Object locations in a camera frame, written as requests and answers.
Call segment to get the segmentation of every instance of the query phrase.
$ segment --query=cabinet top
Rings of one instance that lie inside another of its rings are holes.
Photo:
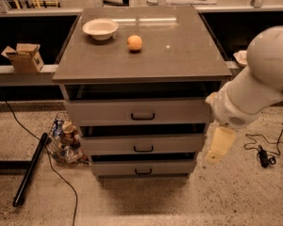
[[[82,26],[97,18],[119,24],[96,41]],[[127,38],[138,35],[132,53]],[[230,71],[194,7],[85,8],[53,77],[57,83],[224,80]]]

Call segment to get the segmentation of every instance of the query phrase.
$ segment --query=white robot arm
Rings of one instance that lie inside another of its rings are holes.
[[[258,34],[247,48],[248,66],[206,99],[216,129],[207,160],[218,162],[235,139],[232,129],[255,121],[265,107],[283,101],[283,26]]]

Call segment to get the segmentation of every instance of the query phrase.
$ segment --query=white bowl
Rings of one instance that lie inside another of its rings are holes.
[[[107,40],[118,27],[119,25],[111,19],[94,19],[83,25],[83,31],[95,40]]]

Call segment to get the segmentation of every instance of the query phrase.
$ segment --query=electrical cord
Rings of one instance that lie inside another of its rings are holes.
[[[257,150],[258,151],[258,154],[257,156],[262,159],[262,156],[263,157],[266,157],[267,158],[267,153],[270,153],[270,154],[274,154],[274,155],[278,155],[280,156],[281,155],[281,151],[279,149],[279,144],[283,144],[282,141],[280,141],[280,139],[282,138],[282,135],[283,135],[283,127],[281,129],[281,133],[277,139],[277,142],[270,142],[264,135],[262,134],[246,134],[246,136],[248,138],[250,138],[251,140],[253,140],[253,142],[249,142],[249,143],[246,143],[244,144],[244,149],[245,150]],[[261,145],[258,145],[258,147],[248,147],[249,145],[256,145],[258,142],[254,139],[254,137],[263,137],[265,139],[265,141],[271,145],[276,145],[276,150],[277,150],[277,153],[275,152],[271,152],[271,151],[265,151],[263,150],[262,146]],[[272,164],[274,165],[276,162],[275,162],[275,157],[271,157],[268,159],[269,161],[269,164]]]
[[[17,119],[16,117],[16,114],[14,112],[14,110],[12,109],[12,107],[10,106],[10,104],[8,103],[8,100],[6,99],[6,96],[4,95],[3,91],[1,90],[0,88],[0,94],[2,96],[2,99],[4,100],[5,104],[8,106],[9,110],[11,111],[12,115],[13,115],[13,118],[18,122],[18,124],[23,128],[25,129],[32,137],[36,138],[37,140],[40,140],[36,135],[34,135],[32,132],[30,132],[25,126],[23,126],[19,120]],[[72,190],[73,192],[75,193],[75,210],[74,210],[74,216],[73,216],[73,226],[75,226],[75,216],[76,216],[76,210],[77,210],[77,201],[78,201],[78,197],[77,197],[77,193],[75,191],[75,188],[65,179],[63,178],[53,167],[52,165],[52,162],[51,162],[51,158],[50,158],[50,153],[48,151],[48,148],[47,148],[47,145],[45,146],[45,149],[47,151],[47,156],[48,156],[48,159],[49,159],[49,164],[50,164],[50,168],[51,170],[57,174]]]

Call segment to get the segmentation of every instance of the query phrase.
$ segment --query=drawer handle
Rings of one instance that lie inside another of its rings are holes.
[[[155,113],[131,113],[133,121],[151,121],[155,118]]]
[[[150,169],[149,171],[138,171],[137,169],[135,169],[135,174],[137,175],[149,175],[152,173],[152,169]]]
[[[134,146],[134,152],[135,152],[135,153],[151,153],[153,150],[154,150],[154,147],[153,147],[153,146],[151,146],[151,148],[150,148],[149,150],[138,150],[138,149],[136,148],[136,146]]]

